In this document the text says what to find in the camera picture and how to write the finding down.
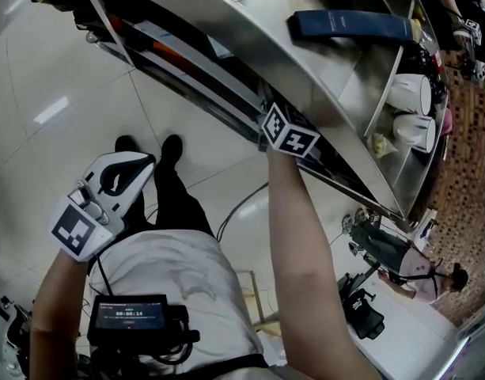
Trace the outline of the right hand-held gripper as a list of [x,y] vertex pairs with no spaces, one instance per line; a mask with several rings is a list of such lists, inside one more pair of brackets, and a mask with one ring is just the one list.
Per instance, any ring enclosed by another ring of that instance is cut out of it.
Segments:
[[263,102],[258,118],[260,127],[258,149],[268,147],[296,158],[305,158],[316,144],[320,133],[294,107]]

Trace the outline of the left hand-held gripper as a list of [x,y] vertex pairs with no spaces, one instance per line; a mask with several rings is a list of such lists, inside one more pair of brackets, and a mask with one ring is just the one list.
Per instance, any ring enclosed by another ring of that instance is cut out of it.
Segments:
[[90,260],[125,229],[122,216],[150,179],[156,158],[142,152],[103,154],[85,171],[85,179],[62,196],[50,236],[78,262]]

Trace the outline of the stainless steel shelf cart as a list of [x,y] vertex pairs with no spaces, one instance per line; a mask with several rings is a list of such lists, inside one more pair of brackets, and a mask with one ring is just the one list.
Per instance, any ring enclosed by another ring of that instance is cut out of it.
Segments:
[[[89,42],[186,98],[258,143],[263,102],[298,110],[320,133],[301,162],[307,173],[413,229],[426,210],[435,152],[393,135],[405,112],[386,103],[397,74],[410,73],[405,48],[432,55],[435,35],[420,0],[32,0],[70,12]],[[295,40],[287,20],[301,10],[359,10],[420,22],[418,42],[335,37]],[[156,40],[181,58],[152,52]],[[440,139],[448,95],[432,94],[428,114]],[[387,140],[377,158],[373,133]]]

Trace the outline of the person's right forearm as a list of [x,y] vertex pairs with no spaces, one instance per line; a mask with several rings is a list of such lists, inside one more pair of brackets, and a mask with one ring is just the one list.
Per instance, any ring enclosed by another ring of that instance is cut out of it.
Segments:
[[295,159],[267,150],[269,232],[276,281],[334,283],[332,253]]

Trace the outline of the person's left forearm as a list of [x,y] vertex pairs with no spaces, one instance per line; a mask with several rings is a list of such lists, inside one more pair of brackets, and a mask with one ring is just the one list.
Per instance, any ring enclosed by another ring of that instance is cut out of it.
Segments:
[[89,264],[59,251],[32,311],[29,380],[74,380],[76,341]]

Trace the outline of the person's black shoe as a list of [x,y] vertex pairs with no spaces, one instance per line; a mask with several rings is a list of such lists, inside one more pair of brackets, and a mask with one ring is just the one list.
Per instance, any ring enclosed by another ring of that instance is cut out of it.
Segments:
[[179,135],[168,136],[161,147],[162,167],[174,170],[177,162],[181,159],[184,150],[183,140]]
[[130,135],[121,135],[115,141],[115,145],[114,145],[115,152],[124,152],[124,151],[135,152],[137,150],[138,150],[138,144]]

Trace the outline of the person's black trousers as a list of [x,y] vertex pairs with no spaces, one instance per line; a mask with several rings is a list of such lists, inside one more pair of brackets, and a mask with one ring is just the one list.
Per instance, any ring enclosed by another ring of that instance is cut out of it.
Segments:
[[141,192],[124,215],[127,229],[123,238],[148,230],[197,230],[214,236],[202,206],[188,193],[174,164],[160,160],[153,178],[157,190],[156,221],[147,221]]

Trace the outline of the person's white shirt torso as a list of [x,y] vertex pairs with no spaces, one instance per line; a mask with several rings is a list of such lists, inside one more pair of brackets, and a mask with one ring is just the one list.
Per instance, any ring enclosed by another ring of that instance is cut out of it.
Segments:
[[236,272],[218,242],[195,230],[151,230],[104,251],[89,273],[90,295],[165,295],[188,309],[200,340],[177,369],[150,360],[150,374],[184,374],[262,352]]

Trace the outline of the white mug with dark rim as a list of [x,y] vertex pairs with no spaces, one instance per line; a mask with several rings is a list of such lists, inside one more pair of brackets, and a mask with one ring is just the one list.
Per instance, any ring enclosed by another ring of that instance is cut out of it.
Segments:
[[431,109],[430,81],[424,74],[397,74],[392,82],[386,103],[392,107],[427,116]]
[[405,114],[393,120],[392,132],[400,143],[429,154],[434,147],[436,124],[429,116]]

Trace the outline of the long dark blue box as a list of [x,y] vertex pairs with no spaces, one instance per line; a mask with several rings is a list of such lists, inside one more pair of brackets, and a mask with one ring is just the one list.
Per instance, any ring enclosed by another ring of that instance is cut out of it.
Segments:
[[295,40],[323,41],[335,37],[418,42],[420,22],[406,17],[349,9],[294,12],[287,20]]

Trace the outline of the orange box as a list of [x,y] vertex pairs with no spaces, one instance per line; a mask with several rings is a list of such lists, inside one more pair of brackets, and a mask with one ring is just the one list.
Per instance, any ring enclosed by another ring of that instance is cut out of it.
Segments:
[[166,59],[181,58],[180,54],[156,40],[152,42],[152,52]]

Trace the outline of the black chest monitor screen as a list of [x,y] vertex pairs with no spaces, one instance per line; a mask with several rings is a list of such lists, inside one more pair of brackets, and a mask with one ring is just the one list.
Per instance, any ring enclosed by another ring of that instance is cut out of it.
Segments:
[[92,346],[148,340],[165,332],[167,313],[168,300],[162,294],[98,295],[87,338]]

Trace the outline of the black plastic bag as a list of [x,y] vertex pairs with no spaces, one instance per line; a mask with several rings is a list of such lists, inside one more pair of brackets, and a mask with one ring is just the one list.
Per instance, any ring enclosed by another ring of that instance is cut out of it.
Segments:
[[430,53],[418,43],[409,44],[404,50],[409,72],[425,75],[429,79],[433,95],[441,96],[446,93],[445,83],[441,80],[439,69]]

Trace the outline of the black office chair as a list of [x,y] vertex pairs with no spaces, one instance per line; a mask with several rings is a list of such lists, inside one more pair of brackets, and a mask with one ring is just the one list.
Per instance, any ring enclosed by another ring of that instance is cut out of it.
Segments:
[[358,339],[375,340],[385,329],[385,317],[370,305],[376,295],[362,288],[365,278],[365,274],[351,277],[346,273],[338,281],[339,297],[347,323]]

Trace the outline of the light wooden frame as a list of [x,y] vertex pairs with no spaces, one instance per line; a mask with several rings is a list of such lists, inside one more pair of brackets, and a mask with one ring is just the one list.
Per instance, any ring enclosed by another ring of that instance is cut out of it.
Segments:
[[258,333],[281,338],[278,308],[271,302],[275,289],[259,279],[253,270],[236,270],[236,274],[252,327]]

